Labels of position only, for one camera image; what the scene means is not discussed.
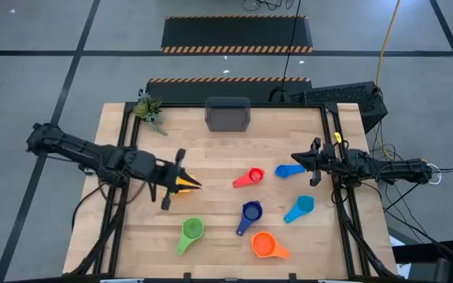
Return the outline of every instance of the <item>green measuring cup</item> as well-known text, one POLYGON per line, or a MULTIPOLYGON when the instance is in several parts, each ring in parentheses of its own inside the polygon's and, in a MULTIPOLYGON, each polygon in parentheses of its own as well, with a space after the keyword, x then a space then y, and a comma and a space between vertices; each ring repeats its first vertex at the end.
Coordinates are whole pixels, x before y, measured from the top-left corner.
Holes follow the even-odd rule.
POLYGON ((186 248, 196 239, 202 237, 204 223, 200 217, 190 217, 182 223, 181 238, 179 238, 178 255, 185 253, 186 248))

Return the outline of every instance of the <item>yellow cable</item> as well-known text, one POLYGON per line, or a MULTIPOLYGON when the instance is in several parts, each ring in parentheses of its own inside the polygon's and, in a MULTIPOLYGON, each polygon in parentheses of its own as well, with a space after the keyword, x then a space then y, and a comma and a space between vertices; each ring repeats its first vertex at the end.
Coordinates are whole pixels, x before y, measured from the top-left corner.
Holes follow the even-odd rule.
MULTIPOLYGON (((391 29, 394 24, 394 20, 396 19, 396 14, 398 13, 398 8, 400 7, 400 3, 401 3, 401 0, 398 0, 398 2, 396 2, 396 7, 394 8, 394 13, 392 13, 391 23, 389 24, 389 28, 387 29, 387 33, 385 34, 384 44, 382 45, 382 49, 381 49, 381 55, 378 58, 377 76, 375 78, 375 86, 378 86, 378 83, 381 79, 381 70, 382 70, 382 61, 384 59, 384 51, 385 51, 385 47, 387 46, 387 42, 389 41, 389 36, 391 35, 391 29)), ((383 141, 378 138, 378 135, 377 135, 378 128, 379 128, 379 126, 375 127, 375 138, 377 139, 377 142, 380 144, 380 146, 382 148, 382 152, 384 152, 384 156, 388 157, 390 160, 394 160, 395 157, 390 156, 389 153, 385 151, 383 141)))

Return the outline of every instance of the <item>blue measuring cup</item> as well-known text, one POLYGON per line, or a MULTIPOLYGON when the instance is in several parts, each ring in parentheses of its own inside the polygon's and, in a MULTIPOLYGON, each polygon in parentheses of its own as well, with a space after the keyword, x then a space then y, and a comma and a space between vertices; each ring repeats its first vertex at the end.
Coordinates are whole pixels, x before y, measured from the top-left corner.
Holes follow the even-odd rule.
POLYGON ((258 221, 263 214, 263 209, 258 200, 249 201, 242 206, 242 219, 239 227, 237 228, 237 235, 244 235, 245 231, 253 224, 258 221))
POLYGON ((302 215, 306 215, 312 210, 314 210, 314 197, 299 196, 296 199, 296 203, 293 205, 293 208, 291 208, 288 214, 284 216, 284 222, 290 224, 295 219, 302 215))
POLYGON ((275 174, 280 178, 288 178, 291 175, 303 172, 305 172, 305 168, 299 164, 282 164, 275 168, 275 174))

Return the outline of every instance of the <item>wooden tabletop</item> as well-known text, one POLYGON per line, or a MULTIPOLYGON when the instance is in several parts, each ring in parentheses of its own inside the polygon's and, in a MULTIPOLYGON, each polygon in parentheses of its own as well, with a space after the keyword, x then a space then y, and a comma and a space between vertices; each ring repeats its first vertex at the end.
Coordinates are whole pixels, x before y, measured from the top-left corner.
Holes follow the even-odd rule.
MULTIPOLYGON (((357 105, 339 105, 344 139, 351 148, 368 150, 357 105)), ((116 144, 123 104, 105 104, 95 142, 116 144)), ((142 123, 138 147, 158 158, 173 160, 176 150, 186 149, 183 166, 195 175, 203 189, 172 197, 169 211, 160 210, 161 192, 152 203, 147 189, 127 206, 120 244, 117 277, 174 277, 190 272, 192 278, 288 278, 299 279, 347 277, 344 253, 338 227, 337 211, 331 202, 330 177, 314 188, 308 183, 311 173, 294 175, 285 180, 274 175, 279 164, 294 164, 291 153, 304 152, 314 137, 324 141, 318 109, 252 108, 251 123, 246 132, 210 132, 204 122, 203 108, 164 108, 163 128, 169 135, 151 131, 142 123), (234 189, 232 181, 251 167, 261 167, 266 175, 262 183, 234 189), (299 195, 315 198, 315 209, 285 224, 284 215, 299 195), (242 205, 259 200, 263 217, 243 237, 235 231, 241 219, 242 205), (177 255, 176 246, 182 222, 200 216, 204 235, 177 255), (291 259, 259 259, 251 249, 251 237, 269 231, 291 251, 291 259)), ((129 198, 141 183, 131 182, 129 198)), ((97 186, 87 177, 83 195, 97 186)), ((396 264, 378 193, 362 186, 356 189, 359 215, 366 242, 392 271, 396 264)), ((75 268, 99 237, 105 201, 97 193, 78 211, 75 228, 64 265, 64 272, 75 268)), ((355 272, 361 274, 357 247, 351 238, 355 272)), ((110 242, 105 250, 110 252, 110 242)), ((107 270, 108 260, 103 264, 107 270)))

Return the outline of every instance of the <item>navy blue measuring cup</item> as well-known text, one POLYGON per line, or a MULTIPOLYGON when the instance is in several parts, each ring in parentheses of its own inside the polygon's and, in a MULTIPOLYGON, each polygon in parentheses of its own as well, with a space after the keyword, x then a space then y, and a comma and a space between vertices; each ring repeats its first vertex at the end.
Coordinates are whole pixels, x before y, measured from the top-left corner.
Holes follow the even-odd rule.
POLYGON ((249 201, 242 206, 242 219, 239 227, 237 228, 237 235, 244 235, 245 231, 253 224, 258 221, 263 214, 261 204, 258 200, 249 201))

